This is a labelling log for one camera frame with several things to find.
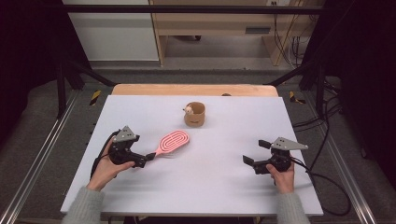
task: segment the pink hair brush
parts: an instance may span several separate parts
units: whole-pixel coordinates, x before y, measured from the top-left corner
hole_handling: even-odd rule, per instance
[[[175,149],[178,149],[186,145],[190,141],[189,135],[181,130],[177,130],[167,134],[158,145],[157,149],[148,155],[146,155],[148,161],[154,160],[158,155],[170,153]]]

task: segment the gray sleeve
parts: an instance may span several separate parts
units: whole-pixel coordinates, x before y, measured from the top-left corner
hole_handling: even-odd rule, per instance
[[[309,223],[296,193],[278,194],[277,223]]]
[[[103,192],[81,188],[62,224],[98,224],[102,212]]]

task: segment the table surface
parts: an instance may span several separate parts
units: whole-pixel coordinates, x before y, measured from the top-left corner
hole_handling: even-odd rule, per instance
[[[177,86],[168,85],[172,90]],[[270,150],[259,147],[259,139],[271,142],[282,136],[296,140],[283,99],[236,96],[236,91],[230,92],[233,97],[108,96],[61,211],[67,213],[79,188],[88,183],[93,160],[108,136],[129,125],[140,135],[132,147],[139,154],[155,150],[161,138],[174,130],[188,133],[190,142],[171,158],[159,157],[149,161],[145,168],[120,173],[103,189],[106,194],[103,213],[195,217],[276,214],[276,187],[272,178],[255,175],[254,170],[243,163],[242,155],[256,161],[267,160],[271,157]],[[188,127],[183,122],[182,108],[193,101],[206,106],[205,124],[200,128]],[[292,154],[304,161],[301,151]],[[323,214],[312,183],[299,166],[295,189],[309,216]]]

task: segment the white cabinet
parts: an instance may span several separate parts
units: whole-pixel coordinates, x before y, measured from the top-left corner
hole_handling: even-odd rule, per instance
[[[66,5],[148,5],[146,0],[63,0]],[[149,13],[69,13],[88,60],[159,61]]]

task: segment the human hand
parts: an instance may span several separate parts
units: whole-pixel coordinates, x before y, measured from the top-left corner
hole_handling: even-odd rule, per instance
[[[128,161],[125,162],[124,164],[116,165],[110,160],[107,154],[112,143],[113,143],[112,140],[108,141],[105,150],[103,151],[102,159],[99,160],[99,163],[96,167],[95,172],[93,173],[90,183],[88,183],[87,185],[87,189],[100,191],[119,172],[134,166],[134,161]]]
[[[285,172],[279,172],[272,164],[267,164],[266,168],[270,172],[271,177],[275,180],[279,193],[294,192],[294,162],[291,163],[291,166]]]

